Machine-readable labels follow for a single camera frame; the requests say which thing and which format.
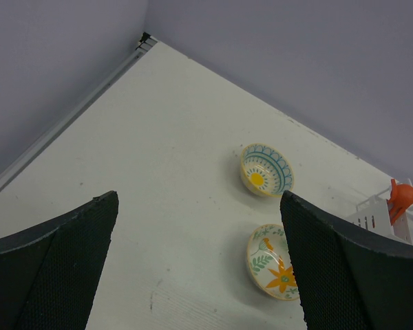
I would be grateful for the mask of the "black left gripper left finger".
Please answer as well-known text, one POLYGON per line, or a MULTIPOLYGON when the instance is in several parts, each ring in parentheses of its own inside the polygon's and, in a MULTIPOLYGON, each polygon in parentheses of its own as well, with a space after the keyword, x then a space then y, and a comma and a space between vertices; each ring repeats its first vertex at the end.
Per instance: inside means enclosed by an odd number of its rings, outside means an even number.
POLYGON ((118 216, 109 191, 0 239, 0 329, 85 329, 118 216))

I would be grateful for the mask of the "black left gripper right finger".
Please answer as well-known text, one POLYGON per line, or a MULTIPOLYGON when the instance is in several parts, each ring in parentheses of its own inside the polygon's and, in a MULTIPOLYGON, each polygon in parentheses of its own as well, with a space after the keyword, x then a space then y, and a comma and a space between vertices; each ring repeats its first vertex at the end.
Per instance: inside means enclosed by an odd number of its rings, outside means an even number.
POLYGON ((289 191, 279 209, 308 329, 413 329, 413 245, 289 191))

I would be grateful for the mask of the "floral orange flower bowl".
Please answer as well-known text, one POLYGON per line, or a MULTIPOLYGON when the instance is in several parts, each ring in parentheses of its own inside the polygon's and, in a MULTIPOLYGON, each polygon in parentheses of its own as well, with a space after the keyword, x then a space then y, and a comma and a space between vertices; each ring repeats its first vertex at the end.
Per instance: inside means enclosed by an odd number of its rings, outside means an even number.
POLYGON ((255 229, 246 247, 246 267, 251 280, 265 294, 283 301, 299 298, 282 225, 267 224, 255 229))

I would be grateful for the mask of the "yellow blue sun bowl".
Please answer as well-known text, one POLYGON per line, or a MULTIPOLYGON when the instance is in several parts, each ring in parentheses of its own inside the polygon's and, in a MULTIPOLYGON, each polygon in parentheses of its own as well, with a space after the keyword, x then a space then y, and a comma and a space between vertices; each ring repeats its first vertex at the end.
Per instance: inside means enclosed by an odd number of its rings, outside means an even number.
POLYGON ((281 198, 292 190, 292 166, 276 149, 265 144, 249 144, 240 156, 240 178, 246 188, 259 197, 281 198))

